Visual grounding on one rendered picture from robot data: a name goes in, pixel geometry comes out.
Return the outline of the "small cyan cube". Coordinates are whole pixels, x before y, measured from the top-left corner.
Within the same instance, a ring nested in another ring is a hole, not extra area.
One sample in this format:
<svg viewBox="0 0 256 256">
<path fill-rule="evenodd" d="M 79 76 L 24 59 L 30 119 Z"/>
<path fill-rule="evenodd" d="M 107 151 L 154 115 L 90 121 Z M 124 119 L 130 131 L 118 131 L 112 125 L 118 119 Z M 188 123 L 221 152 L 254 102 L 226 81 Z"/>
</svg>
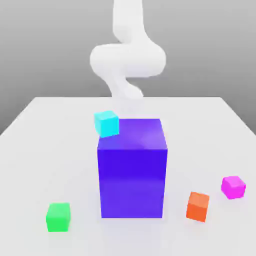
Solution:
<svg viewBox="0 0 256 256">
<path fill-rule="evenodd" d="M 94 114 L 95 130 L 101 138 L 119 134 L 119 117 L 112 111 L 96 112 Z"/>
</svg>

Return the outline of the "small magenta cube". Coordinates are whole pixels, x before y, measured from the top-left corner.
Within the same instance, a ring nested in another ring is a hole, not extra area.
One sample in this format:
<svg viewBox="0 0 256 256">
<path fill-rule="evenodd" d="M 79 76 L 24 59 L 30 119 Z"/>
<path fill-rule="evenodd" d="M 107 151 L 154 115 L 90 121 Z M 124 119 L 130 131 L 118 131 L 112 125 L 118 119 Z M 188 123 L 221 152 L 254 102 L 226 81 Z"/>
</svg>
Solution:
<svg viewBox="0 0 256 256">
<path fill-rule="evenodd" d="M 221 191 L 229 199 L 239 199 L 245 194 L 246 184 L 239 176 L 226 176 L 222 179 Z"/>
</svg>

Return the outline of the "large purple box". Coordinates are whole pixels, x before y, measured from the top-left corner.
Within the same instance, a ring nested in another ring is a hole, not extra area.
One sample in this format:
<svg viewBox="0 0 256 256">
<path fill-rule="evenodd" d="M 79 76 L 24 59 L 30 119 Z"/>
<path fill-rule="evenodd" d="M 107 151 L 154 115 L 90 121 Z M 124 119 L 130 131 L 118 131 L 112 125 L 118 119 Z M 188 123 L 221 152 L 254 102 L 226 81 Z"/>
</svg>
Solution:
<svg viewBox="0 0 256 256">
<path fill-rule="evenodd" d="M 161 218 L 167 158 L 160 119 L 120 119 L 97 146 L 102 218 Z"/>
</svg>

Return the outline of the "small orange cube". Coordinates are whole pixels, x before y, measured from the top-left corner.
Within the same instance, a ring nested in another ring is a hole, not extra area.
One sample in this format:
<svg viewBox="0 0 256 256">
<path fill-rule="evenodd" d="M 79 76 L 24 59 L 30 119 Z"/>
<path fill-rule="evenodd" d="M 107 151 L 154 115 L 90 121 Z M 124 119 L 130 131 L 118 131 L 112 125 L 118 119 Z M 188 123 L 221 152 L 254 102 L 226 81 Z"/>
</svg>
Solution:
<svg viewBox="0 0 256 256">
<path fill-rule="evenodd" d="M 209 200 L 208 195 L 192 191 L 188 199 L 186 217 L 204 223 L 207 217 Z"/>
</svg>

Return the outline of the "small green cube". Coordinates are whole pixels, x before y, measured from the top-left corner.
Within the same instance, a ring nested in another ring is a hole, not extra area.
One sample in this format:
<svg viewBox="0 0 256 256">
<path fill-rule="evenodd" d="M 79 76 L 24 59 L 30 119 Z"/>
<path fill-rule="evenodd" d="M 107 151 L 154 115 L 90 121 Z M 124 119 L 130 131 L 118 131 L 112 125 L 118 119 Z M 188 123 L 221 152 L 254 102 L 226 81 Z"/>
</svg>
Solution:
<svg viewBox="0 0 256 256">
<path fill-rule="evenodd" d="M 68 202 L 54 202 L 46 214 L 48 232 L 67 232 L 71 221 L 71 207 Z"/>
</svg>

